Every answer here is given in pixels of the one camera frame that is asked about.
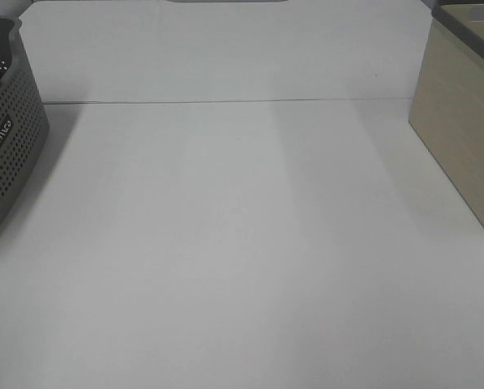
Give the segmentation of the beige fabric storage box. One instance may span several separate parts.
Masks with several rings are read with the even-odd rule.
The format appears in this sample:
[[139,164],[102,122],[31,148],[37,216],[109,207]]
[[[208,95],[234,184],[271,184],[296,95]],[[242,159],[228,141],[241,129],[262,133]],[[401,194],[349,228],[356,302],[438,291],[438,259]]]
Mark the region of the beige fabric storage box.
[[484,228],[484,1],[437,1],[409,113]]

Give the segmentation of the grey perforated plastic basket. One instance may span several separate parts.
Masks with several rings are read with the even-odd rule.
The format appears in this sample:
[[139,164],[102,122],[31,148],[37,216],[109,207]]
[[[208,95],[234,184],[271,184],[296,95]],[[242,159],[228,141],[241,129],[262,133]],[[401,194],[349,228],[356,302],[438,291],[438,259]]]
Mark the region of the grey perforated plastic basket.
[[49,134],[49,121],[20,35],[0,16],[0,228],[24,189]]

